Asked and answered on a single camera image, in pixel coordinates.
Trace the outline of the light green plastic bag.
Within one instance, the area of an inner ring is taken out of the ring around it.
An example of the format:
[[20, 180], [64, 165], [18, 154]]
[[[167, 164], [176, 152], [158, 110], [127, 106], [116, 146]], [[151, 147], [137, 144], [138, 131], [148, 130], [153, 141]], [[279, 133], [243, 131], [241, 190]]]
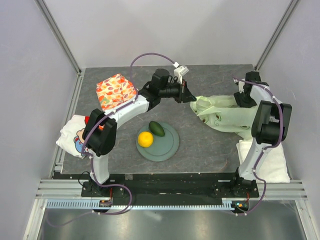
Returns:
[[232, 95], [197, 96], [190, 103], [196, 116], [210, 128], [252, 139], [252, 125], [258, 106], [239, 107]]

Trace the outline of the green fake avocado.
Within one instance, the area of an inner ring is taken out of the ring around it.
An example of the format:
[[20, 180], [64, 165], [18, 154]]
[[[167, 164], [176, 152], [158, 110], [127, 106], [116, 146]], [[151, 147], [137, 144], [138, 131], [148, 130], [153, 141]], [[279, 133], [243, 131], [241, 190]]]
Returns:
[[148, 124], [149, 130], [158, 137], [165, 136], [165, 130], [162, 125], [156, 121], [150, 121]]

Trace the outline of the yellow fake orange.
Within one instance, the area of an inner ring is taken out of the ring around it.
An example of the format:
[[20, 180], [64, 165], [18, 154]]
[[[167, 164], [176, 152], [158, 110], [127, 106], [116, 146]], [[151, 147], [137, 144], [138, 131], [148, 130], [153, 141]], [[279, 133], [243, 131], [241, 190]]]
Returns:
[[154, 142], [154, 136], [149, 131], [143, 131], [138, 135], [137, 143], [142, 148], [149, 148]]

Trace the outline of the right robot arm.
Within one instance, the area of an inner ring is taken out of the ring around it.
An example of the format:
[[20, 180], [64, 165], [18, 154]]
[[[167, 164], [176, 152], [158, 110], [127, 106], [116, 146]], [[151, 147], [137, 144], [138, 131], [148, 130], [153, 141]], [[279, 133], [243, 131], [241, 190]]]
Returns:
[[229, 191], [235, 197], [247, 191], [245, 182], [261, 180], [258, 171], [269, 152], [286, 139], [292, 106], [282, 103], [271, 92], [269, 85], [262, 82], [256, 71], [246, 73], [245, 79], [233, 77], [239, 91], [235, 99], [241, 107], [257, 106], [252, 126], [252, 144], [243, 163], [236, 170], [236, 180], [229, 184]]

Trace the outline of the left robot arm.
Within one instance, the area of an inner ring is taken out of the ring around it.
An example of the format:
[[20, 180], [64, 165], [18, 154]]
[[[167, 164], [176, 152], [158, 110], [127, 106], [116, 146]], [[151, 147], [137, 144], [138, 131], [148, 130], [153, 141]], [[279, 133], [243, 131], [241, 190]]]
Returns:
[[130, 100], [106, 112], [99, 109], [91, 112], [82, 135], [82, 153], [90, 158], [90, 177], [95, 181], [92, 191], [99, 197], [106, 196], [110, 191], [110, 185], [106, 182], [110, 177], [109, 153], [115, 146], [118, 128], [135, 116], [152, 110], [163, 98], [173, 98], [177, 103], [196, 101], [184, 79], [188, 72], [186, 66], [180, 65], [171, 76], [166, 69], [159, 68]]

